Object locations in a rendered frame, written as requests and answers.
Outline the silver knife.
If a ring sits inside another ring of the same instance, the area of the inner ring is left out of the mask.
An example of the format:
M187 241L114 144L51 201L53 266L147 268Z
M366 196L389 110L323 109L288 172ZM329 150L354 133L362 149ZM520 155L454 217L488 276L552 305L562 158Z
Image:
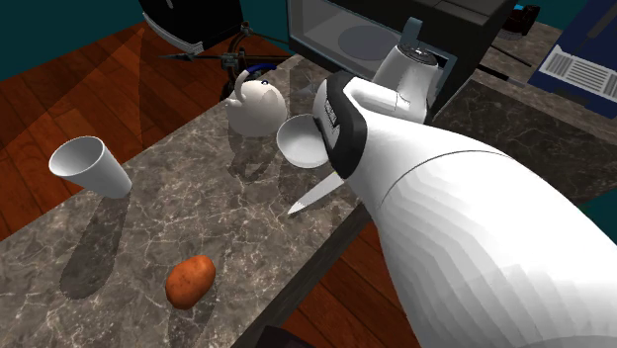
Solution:
M344 180L336 173L332 172L327 177L322 179L314 187L309 189L303 196L301 196L295 203L292 204L288 210L288 214L295 214L321 198L327 196L330 192L334 191L344 183Z

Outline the white bowl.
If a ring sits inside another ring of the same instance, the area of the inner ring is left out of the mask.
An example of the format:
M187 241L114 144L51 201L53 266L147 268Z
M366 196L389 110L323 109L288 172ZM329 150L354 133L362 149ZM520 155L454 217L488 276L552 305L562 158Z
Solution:
M312 114L286 120L277 131L277 145L292 165L316 168L328 161L325 145Z

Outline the white electric kettle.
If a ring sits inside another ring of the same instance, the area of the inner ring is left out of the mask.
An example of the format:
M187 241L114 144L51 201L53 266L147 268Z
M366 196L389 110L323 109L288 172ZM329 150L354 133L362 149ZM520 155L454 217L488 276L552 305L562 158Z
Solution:
M407 19L398 43L381 63L372 81L397 92L394 117L424 124L429 115L428 93L438 72L435 55L417 38L422 21Z

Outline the brown potato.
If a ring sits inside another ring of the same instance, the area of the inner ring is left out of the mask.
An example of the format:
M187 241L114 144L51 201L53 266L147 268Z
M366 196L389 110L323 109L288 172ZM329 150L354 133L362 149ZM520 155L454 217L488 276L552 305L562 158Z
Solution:
M165 283L166 298L178 309L190 309L211 288L216 266L206 255L193 256L176 265Z

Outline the black microwave oven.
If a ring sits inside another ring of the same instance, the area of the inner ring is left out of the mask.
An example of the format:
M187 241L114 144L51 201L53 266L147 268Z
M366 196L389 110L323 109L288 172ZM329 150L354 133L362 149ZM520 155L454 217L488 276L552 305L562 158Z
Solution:
M290 48L322 68L370 80L398 43L436 55L436 115L481 63L517 0L285 0Z

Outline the black rounded appliance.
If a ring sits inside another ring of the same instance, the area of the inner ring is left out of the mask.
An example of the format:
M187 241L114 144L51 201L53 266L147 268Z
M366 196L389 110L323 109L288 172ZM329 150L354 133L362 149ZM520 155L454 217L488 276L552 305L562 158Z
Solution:
M187 53L201 53L240 31L239 0L138 0L149 27Z

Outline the white paper cup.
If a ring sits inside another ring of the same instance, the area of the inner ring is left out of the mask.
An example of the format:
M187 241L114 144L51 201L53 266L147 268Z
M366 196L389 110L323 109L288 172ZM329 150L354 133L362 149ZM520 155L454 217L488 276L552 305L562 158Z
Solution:
M49 171L110 199L125 197L132 181L106 144L96 136L79 136L60 146L48 161Z

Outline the blue box with white label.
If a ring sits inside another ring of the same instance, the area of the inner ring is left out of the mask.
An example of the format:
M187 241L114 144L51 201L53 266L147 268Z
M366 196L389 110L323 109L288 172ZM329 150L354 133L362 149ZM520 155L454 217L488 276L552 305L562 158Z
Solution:
M587 0L528 83L617 118L617 0Z

